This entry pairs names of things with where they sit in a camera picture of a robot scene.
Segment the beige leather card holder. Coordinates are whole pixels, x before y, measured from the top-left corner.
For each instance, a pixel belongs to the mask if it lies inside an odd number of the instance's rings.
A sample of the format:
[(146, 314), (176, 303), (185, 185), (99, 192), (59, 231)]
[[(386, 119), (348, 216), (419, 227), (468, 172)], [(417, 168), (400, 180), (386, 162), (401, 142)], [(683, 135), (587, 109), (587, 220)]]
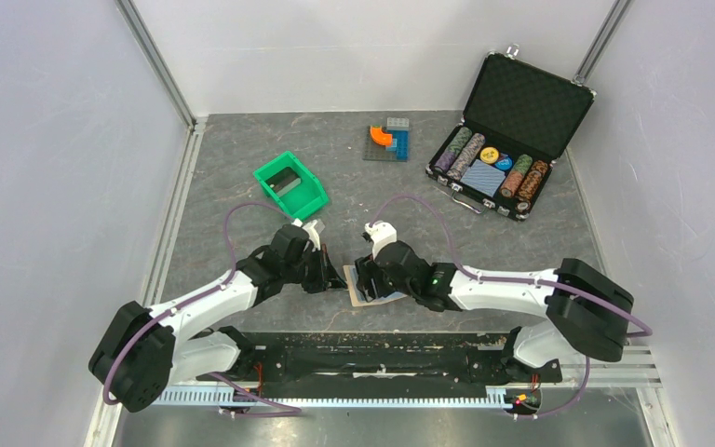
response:
[(386, 297), (369, 300), (357, 288), (357, 270), (353, 265), (344, 266), (345, 282), (350, 296), (350, 303), (353, 307), (367, 307), (386, 305), (402, 298), (407, 298), (407, 295), (400, 292), (394, 292)]

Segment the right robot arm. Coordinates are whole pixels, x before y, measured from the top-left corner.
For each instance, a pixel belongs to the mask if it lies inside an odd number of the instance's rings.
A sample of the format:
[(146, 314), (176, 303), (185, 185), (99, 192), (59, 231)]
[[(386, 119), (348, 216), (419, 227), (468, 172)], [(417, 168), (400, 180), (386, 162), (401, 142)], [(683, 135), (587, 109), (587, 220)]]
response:
[(574, 353), (605, 362), (624, 352), (633, 296), (585, 262), (532, 272), (428, 263), (405, 242), (392, 242), (346, 268), (350, 293), (369, 303), (410, 297), (435, 312), (480, 309), (521, 313), (540, 323), (513, 330), (500, 356), (503, 373), (523, 380)]

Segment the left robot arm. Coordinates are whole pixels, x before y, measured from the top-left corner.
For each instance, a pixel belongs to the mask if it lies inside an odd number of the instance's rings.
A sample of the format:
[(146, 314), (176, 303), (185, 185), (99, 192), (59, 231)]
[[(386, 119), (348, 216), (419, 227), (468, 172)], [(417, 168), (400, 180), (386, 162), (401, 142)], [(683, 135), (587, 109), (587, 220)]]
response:
[(311, 294), (344, 288), (321, 243), (323, 230), (320, 220), (287, 223), (269, 244), (205, 286), (160, 305), (122, 305), (88, 362), (106, 400), (136, 413), (169, 385), (207, 373), (248, 377), (255, 367), (252, 344), (234, 329), (205, 330), (286, 285)]

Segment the dark card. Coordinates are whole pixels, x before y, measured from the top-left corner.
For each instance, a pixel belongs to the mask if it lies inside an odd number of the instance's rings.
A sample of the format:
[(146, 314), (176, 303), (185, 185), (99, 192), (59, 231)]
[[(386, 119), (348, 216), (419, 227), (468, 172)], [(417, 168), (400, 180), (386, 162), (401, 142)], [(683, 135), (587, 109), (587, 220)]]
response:
[(302, 178), (293, 168), (285, 167), (270, 177), (266, 182), (276, 196), (282, 197), (301, 185)]

